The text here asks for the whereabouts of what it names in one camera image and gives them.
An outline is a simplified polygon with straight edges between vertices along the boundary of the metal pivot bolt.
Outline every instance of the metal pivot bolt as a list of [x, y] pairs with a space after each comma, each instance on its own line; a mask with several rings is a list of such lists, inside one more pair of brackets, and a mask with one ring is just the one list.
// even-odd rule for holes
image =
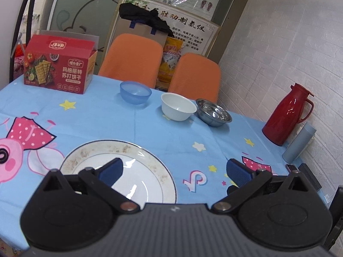
[[214, 208], [218, 211], [227, 211], [231, 208], [231, 205], [227, 202], [218, 202], [214, 204]]
[[124, 211], [134, 211], [137, 207], [138, 205], [134, 202], [124, 202], [120, 205], [120, 208]]

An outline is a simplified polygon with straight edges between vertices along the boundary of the stainless steel bowl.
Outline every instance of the stainless steel bowl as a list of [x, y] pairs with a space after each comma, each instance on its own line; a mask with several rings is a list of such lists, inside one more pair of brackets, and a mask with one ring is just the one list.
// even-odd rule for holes
[[231, 115], [219, 105], [205, 99], [197, 99], [196, 103], [198, 117], [209, 126], [219, 127], [232, 122]]

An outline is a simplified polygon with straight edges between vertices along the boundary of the cardboard box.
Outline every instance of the cardboard box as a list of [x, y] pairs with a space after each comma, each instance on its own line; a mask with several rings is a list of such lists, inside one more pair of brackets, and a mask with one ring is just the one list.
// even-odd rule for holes
[[116, 29], [114, 31], [113, 40], [117, 36], [124, 33], [146, 37], [148, 39], [158, 42], [162, 47], [164, 47], [164, 44], [168, 36], [167, 33], [164, 33], [158, 30], [152, 30], [152, 28], [148, 25], [135, 23], [134, 21], [131, 21], [131, 20], [119, 18], [116, 25]]
[[33, 35], [24, 57], [24, 84], [83, 94], [90, 84], [98, 37], [44, 31]]

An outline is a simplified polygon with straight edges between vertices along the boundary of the red cracker box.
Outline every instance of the red cracker box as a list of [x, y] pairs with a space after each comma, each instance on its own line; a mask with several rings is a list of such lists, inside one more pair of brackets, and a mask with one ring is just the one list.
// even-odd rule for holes
[[84, 34], [44, 31], [33, 35], [25, 50], [24, 84], [85, 93], [94, 72], [97, 43], [98, 37]]

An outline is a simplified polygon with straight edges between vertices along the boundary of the blue tablecloth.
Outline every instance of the blue tablecloth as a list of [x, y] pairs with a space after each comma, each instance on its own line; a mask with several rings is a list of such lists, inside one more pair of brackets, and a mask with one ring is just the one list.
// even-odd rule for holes
[[[43, 179], [31, 162], [38, 159], [41, 168], [49, 167], [52, 159], [61, 163], [63, 156], [92, 140], [124, 140], [155, 154], [174, 179], [178, 203], [211, 206], [225, 197], [232, 185], [226, 175], [230, 158], [288, 174], [281, 157], [285, 148], [266, 139], [263, 122], [231, 112], [233, 121], [219, 128], [194, 115], [184, 122], [171, 121], [162, 113], [160, 91], [153, 90], [145, 105], [129, 105], [120, 96], [119, 84], [94, 76], [86, 93], [79, 95], [26, 86], [20, 77], [0, 91], [0, 147], [12, 148], [14, 161], [7, 170], [18, 171], [13, 175], [2, 170], [2, 176], [0, 171], [0, 238], [9, 245], [27, 248], [19, 218]], [[22, 148], [15, 148], [14, 139]], [[192, 173], [206, 180], [196, 184]]]

